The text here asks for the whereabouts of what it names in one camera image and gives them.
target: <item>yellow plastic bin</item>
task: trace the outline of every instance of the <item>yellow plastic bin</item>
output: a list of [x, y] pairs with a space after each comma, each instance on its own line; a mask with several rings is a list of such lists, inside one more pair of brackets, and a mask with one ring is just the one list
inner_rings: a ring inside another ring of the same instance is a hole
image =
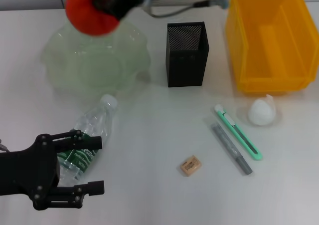
[[306, 88], [319, 65], [319, 35], [304, 0], [231, 0], [226, 24], [238, 89]]

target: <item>white tabletop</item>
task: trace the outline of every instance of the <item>white tabletop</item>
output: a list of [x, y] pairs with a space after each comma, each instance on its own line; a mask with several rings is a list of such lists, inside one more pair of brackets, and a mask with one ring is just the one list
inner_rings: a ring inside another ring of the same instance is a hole
[[[308, 4], [319, 25], [319, 3]], [[319, 211], [319, 81], [276, 97], [278, 119], [254, 127], [245, 119], [254, 98], [236, 91], [218, 8], [156, 20], [140, 9], [129, 21], [148, 37], [149, 75], [119, 96], [114, 132], [84, 182], [104, 180], [105, 194], [82, 209], [38, 212], [25, 195], [0, 197], [1, 225], [317, 225]], [[65, 20], [63, 10], [0, 12], [0, 138], [12, 151], [41, 133], [68, 131], [88, 104], [53, 90], [39, 55]], [[166, 24], [205, 21], [210, 52], [202, 87], [168, 88]], [[264, 155], [244, 176], [208, 125], [221, 103]], [[203, 166], [183, 176], [178, 167], [195, 155]]]

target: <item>gray pen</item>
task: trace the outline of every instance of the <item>gray pen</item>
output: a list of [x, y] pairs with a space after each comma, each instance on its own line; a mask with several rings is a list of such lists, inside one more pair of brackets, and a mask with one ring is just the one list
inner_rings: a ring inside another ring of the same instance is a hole
[[217, 137], [220, 139], [222, 144], [225, 146], [227, 151], [230, 153], [230, 155], [235, 159], [235, 161], [238, 163], [238, 165], [241, 167], [241, 169], [244, 171], [245, 174], [251, 174], [253, 171], [249, 167], [246, 160], [243, 158], [241, 153], [238, 151], [234, 143], [230, 140], [228, 135], [225, 133], [223, 128], [218, 124], [212, 124], [211, 125], [212, 130], [215, 132]]

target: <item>clear glass bowl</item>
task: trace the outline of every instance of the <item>clear glass bowl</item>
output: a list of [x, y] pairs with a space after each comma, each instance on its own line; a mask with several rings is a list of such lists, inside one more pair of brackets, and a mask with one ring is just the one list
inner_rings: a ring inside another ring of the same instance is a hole
[[102, 37], [82, 34], [67, 22], [50, 38], [41, 61], [53, 87], [84, 98], [118, 92], [151, 63], [145, 35], [127, 21]]

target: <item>plastic water bottle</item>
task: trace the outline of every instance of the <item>plastic water bottle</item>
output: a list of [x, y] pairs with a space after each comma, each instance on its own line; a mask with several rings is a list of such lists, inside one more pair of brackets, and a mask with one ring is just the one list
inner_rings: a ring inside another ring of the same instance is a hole
[[[113, 96], [104, 95], [97, 106], [78, 119], [74, 129], [84, 133], [84, 140], [86, 136], [101, 136], [102, 145], [105, 146], [111, 134], [112, 117], [117, 104]], [[59, 186], [69, 187], [78, 184], [97, 152], [98, 150], [81, 149], [59, 153]]]

